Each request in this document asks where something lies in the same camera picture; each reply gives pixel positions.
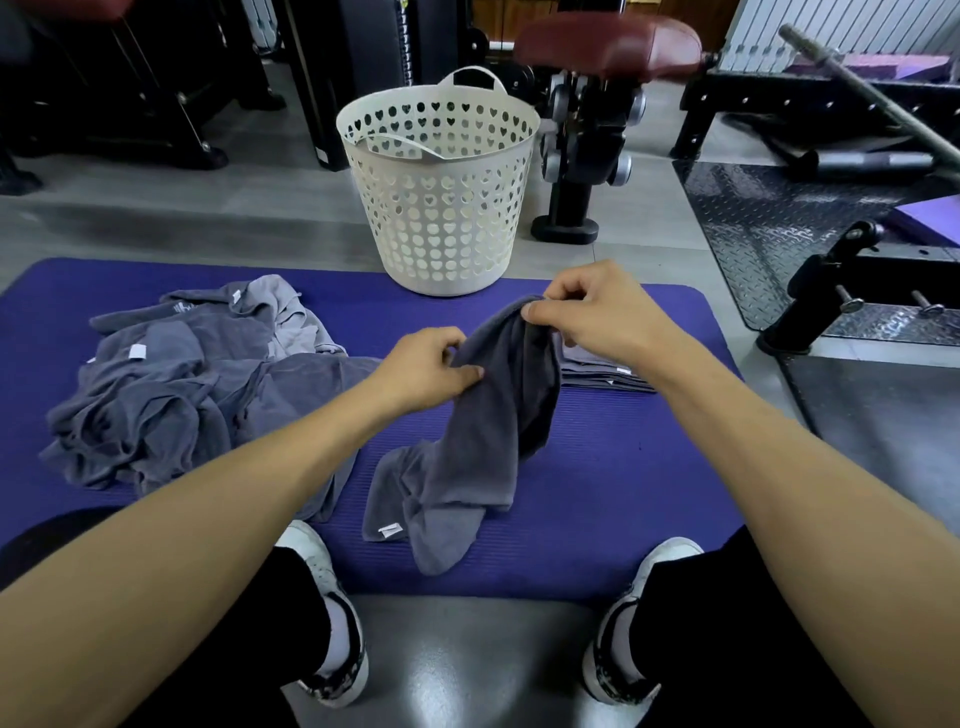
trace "hand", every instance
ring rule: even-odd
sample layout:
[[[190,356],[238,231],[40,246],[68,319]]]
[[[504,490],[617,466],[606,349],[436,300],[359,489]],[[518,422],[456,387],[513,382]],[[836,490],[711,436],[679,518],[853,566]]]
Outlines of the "hand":
[[[452,400],[483,378],[475,366],[451,367],[454,349],[466,336],[456,327],[424,328],[396,342],[368,381],[378,384],[404,415]]]
[[[643,369],[651,354],[685,336],[612,260],[563,271],[543,295],[550,300],[523,307],[524,320],[624,366]]]

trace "sneaker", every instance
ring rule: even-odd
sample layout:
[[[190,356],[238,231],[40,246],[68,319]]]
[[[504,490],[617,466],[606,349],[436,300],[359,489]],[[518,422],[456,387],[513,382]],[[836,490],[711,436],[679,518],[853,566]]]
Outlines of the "sneaker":
[[[347,661],[329,677],[322,677],[318,673],[298,682],[300,687],[321,705],[327,708],[343,708],[359,697],[370,677],[370,658],[367,656],[360,617],[333,572],[330,552],[313,528],[303,521],[293,521],[276,545],[296,551],[310,567],[320,593],[337,601],[347,613],[350,631],[350,656]]]
[[[630,590],[621,596],[604,615],[600,621],[596,639],[584,653],[584,686],[594,700],[608,705],[638,705],[658,688],[652,680],[641,679],[633,683],[629,682],[613,662],[613,626],[625,609],[639,601],[643,587],[655,564],[661,561],[685,559],[703,552],[704,550],[694,542],[678,536],[667,539],[654,548],[640,563]]]

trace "metal bar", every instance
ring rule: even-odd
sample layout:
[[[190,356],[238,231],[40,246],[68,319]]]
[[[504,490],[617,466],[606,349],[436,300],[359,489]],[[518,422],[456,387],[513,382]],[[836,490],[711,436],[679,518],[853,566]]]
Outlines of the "metal bar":
[[[925,144],[935,156],[948,163],[954,169],[960,170],[960,149],[957,149],[945,138],[930,129],[924,122],[904,109],[895,101],[887,98],[873,86],[861,79],[849,68],[843,65],[833,53],[813,38],[807,37],[792,25],[780,28],[780,35],[790,45],[804,54],[818,67],[826,68],[833,76],[843,81],[855,93],[869,100],[887,116],[904,127],[910,134]]]

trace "black metal frame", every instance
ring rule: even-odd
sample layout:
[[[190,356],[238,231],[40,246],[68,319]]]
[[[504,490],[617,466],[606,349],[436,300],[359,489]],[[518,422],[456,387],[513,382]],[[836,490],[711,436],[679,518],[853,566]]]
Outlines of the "black metal frame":
[[[787,286],[794,301],[760,332],[766,353],[805,354],[843,313],[864,303],[917,305],[916,292],[944,308],[960,308],[960,252],[932,246],[883,243],[883,228],[852,225],[823,255],[812,255]]]
[[[960,85],[875,81],[877,90],[910,109],[937,132],[950,135],[960,122]],[[784,73],[738,73],[707,68],[686,84],[680,108],[686,119],[670,156],[700,155],[713,118],[722,111],[755,114],[809,113],[818,123],[830,118],[879,118],[882,112],[840,82]]]

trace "laundry basket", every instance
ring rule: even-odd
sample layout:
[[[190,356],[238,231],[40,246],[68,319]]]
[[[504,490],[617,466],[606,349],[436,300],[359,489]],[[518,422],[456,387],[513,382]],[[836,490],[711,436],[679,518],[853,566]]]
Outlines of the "laundry basket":
[[[450,74],[337,116],[383,266],[417,293],[479,291],[510,263],[540,117],[494,79],[488,90]]]

